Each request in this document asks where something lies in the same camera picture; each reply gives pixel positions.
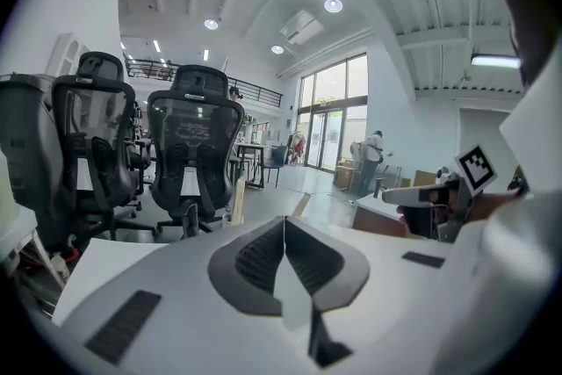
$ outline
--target glass door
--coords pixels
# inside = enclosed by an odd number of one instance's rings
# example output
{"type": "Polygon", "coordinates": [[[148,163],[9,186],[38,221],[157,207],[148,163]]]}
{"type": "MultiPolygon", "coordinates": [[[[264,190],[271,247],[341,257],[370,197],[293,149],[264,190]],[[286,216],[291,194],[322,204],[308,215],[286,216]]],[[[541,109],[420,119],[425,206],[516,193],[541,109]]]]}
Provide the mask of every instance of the glass door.
{"type": "Polygon", "coordinates": [[[312,128],[310,129],[310,147],[308,148],[308,160],[306,163],[315,168],[319,167],[321,160],[325,117],[325,112],[314,114],[312,128]]]}
{"type": "Polygon", "coordinates": [[[321,168],[334,171],[342,133],[342,111],[326,112],[324,119],[324,149],[322,150],[321,168]]]}
{"type": "Polygon", "coordinates": [[[320,170],[334,171],[341,133],[342,110],[314,114],[306,165],[320,170]]]}

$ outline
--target black metal railing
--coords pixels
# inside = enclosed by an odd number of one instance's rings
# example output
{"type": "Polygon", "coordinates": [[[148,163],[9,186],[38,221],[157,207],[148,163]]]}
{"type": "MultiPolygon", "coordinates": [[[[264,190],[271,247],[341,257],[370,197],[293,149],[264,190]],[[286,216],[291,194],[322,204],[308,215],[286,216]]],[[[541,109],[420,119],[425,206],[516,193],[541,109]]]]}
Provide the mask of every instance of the black metal railing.
{"type": "MultiPolygon", "coordinates": [[[[173,82],[176,78],[177,68],[179,64],[166,63],[164,67],[161,62],[150,60],[126,60],[126,70],[132,78],[154,78],[163,80],[164,82],[173,82]]],[[[228,84],[235,86],[245,99],[254,100],[270,106],[281,106],[281,97],[283,94],[262,88],[253,83],[244,82],[237,78],[229,77],[228,84]]]]}

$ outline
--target gray floor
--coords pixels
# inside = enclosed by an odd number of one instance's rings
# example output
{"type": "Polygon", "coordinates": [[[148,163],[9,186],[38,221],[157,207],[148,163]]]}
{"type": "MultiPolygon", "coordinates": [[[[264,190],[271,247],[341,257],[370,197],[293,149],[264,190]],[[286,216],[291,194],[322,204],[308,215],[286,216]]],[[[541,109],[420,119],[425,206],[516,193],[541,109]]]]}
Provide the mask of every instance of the gray floor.
{"type": "MultiPolygon", "coordinates": [[[[246,188],[244,193],[243,216],[244,222],[258,222],[271,220],[275,216],[288,215],[293,212],[303,193],[312,195],[302,217],[316,227],[327,224],[340,227],[350,227],[355,215],[355,208],[350,200],[357,199],[346,192],[338,190],[333,184],[333,175],[315,169],[301,166],[285,166],[279,173],[279,183],[275,187],[276,171],[270,176],[270,183],[265,183],[265,189],[246,188]]],[[[136,219],[128,219],[146,225],[155,225],[159,220],[168,220],[168,214],[155,204],[150,191],[146,189],[140,198],[142,211],[137,213],[136,219]]],[[[118,230],[118,241],[126,242],[175,242],[180,239],[180,228],[166,227],[156,240],[150,232],[118,230]]]]}

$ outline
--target fluorescent light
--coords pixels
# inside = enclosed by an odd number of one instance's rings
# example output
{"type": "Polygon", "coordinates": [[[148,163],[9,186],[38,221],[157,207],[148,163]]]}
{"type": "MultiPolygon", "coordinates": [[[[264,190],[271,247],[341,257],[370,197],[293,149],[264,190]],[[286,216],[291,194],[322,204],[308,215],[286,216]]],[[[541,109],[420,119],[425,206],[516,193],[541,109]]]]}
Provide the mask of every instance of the fluorescent light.
{"type": "Polygon", "coordinates": [[[495,68],[519,69],[521,60],[514,56],[502,55],[473,55],[473,66],[493,66],[495,68]]]}
{"type": "Polygon", "coordinates": [[[214,19],[205,19],[204,24],[209,30],[216,30],[219,28],[219,23],[214,19]]]}
{"type": "Polygon", "coordinates": [[[339,13],[343,9],[341,0],[327,0],[324,2],[324,8],[331,13],[339,13]]]}

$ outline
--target white ceiling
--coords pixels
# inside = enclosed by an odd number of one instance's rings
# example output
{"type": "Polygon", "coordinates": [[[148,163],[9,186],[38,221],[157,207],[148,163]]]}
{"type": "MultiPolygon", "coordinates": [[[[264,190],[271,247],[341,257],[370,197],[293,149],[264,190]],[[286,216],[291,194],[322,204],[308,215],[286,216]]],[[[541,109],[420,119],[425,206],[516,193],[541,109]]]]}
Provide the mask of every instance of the white ceiling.
{"type": "Polygon", "coordinates": [[[222,69],[228,59],[230,76],[282,90],[275,75],[290,73],[336,42],[376,33],[410,97],[447,91],[453,97],[515,99],[522,89],[516,70],[470,66],[473,52],[513,53],[504,0],[342,0],[337,14],[325,11],[324,1],[119,0],[121,35],[134,58],[200,63],[209,48],[210,65],[222,69]],[[303,9],[324,28],[303,45],[290,45],[280,30],[303,9]],[[220,28],[205,29],[206,18],[218,19],[220,28]],[[275,44],[285,53],[273,54],[275,44]]]}

